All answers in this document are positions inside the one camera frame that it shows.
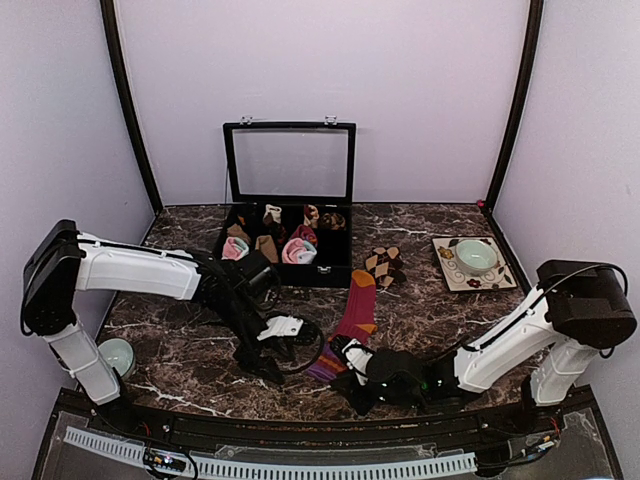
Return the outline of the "maroon purple orange striped sock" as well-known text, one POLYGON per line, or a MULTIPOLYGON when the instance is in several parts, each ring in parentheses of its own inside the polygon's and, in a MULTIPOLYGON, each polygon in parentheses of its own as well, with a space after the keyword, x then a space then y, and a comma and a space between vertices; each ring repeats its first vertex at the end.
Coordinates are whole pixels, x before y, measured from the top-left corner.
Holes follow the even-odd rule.
MULTIPOLYGON (((331 340, 343 335, 358 340, 365 345, 369 337, 377 331, 374 320, 377 288, 374 277, 363 270, 354 270, 351 276, 349 297, 344 315, 330 336, 331 340)), ((347 369, 342 360, 330 349, 326 342, 322 354, 306 373, 316 380, 328 384, 347 369)))

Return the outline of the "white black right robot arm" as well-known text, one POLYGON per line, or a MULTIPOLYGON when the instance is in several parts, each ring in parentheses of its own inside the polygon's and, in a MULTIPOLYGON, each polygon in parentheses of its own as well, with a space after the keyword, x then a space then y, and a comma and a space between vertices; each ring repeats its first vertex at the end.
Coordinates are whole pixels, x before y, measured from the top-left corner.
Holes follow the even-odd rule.
POLYGON ((408 351, 373 350, 346 335, 334 337, 329 346, 346 369, 331 381, 331 389, 360 415, 378 403, 421 410, 464 406, 547 349, 524 382, 522 403, 510 413, 517 432, 534 432, 591 361, 610 354, 637 328, 621 267, 549 260, 537 276, 522 303, 484 335, 431 360, 408 351))

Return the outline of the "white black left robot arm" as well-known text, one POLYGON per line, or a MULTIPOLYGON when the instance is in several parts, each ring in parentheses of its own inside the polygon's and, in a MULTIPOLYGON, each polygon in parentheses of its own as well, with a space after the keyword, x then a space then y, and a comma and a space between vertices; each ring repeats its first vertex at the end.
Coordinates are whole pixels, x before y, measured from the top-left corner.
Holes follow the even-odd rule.
POLYGON ((107 425, 120 436, 131 436, 141 427, 140 412, 122 399, 114 367, 74 312, 75 294, 122 291, 199 304, 236 335, 234 357, 244 372, 281 384, 284 372, 262 352, 278 338, 297 336, 302 322, 261 315, 257 299, 278 281, 272 263, 256 250, 239 260, 217 260, 202 252, 114 243, 82 233, 74 221, 63 219, 24 267, 20 327, 24 335, 45 340, 89 399, 103 406, 107 425))

